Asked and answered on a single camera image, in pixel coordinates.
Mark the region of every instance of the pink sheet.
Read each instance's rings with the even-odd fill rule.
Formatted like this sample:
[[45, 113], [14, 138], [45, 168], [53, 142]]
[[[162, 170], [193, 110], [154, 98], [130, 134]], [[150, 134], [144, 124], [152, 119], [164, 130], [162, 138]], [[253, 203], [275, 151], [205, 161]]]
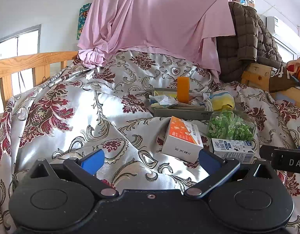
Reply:
[[136, 50], [188, 59], [220, 73], [216, 36], [235, 35], [228, 1], [94, 0], [79, 58], [94, 68], [118, 50]]

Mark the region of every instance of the plastic container of green vegetables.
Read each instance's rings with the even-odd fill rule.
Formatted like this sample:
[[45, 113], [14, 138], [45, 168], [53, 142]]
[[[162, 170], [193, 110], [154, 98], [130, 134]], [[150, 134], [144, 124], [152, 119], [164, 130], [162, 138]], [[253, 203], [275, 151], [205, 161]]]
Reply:
[[207, 129], [211, 138], [239, 141], [251, 141], [254, 132], [253, 118], [235, 110], [212, 113]]

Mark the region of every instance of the orange and white box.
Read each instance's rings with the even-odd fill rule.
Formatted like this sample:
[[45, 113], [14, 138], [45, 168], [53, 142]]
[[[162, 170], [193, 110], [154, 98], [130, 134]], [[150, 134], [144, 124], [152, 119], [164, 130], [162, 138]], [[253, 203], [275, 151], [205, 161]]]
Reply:
[[203, 144], [198, 126], [172, 116], [165, 134], [162, 153], [195, 163], [201, 149]]

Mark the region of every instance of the brown quilted jacket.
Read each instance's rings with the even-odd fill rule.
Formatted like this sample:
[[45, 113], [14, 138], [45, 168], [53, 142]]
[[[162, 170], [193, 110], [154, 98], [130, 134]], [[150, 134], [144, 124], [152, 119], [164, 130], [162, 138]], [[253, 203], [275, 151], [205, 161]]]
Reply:
[[274, 37], [257, 15], [256, 10], [240, 3], [229, 2], [235, 36], [216, 38], [220, 79], [223, 82], [239, 80], [251, 62], [279, 68], [285, 65], [278, 53]]

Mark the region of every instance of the quilted blanket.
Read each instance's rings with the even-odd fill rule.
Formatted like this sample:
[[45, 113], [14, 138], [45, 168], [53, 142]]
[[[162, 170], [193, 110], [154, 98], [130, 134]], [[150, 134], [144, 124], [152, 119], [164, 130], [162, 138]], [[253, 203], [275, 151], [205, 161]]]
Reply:
[[[119, 192], [184, 191], [204, 179], [198, 162], [161, 153], [170, 118], [153, 117], [147, 100], [153, 87], [176, 88], [178, 76], [188, 76], [192, 90], [209, 86], [232, 93], [237, 107], [255, 119], [255, 158], [262, 144], [300, 145], [299, 108], [238, 82], [217, 84], [208, 70], [187, 60], [120, 51], [104, 68], [91, 70], [75, 60], [40, 86], [11, 97], [0, 114], [0, 234], [15, 230], [8, 211], [13, 180], [37, 158], [62, 162], [102, 148], [105, 164], [96, 176]], [[209, 148], [208, 121], [193, 122]], [[295, 202], [288, 229], [300, 233], [300, 174], [277, 173]]]

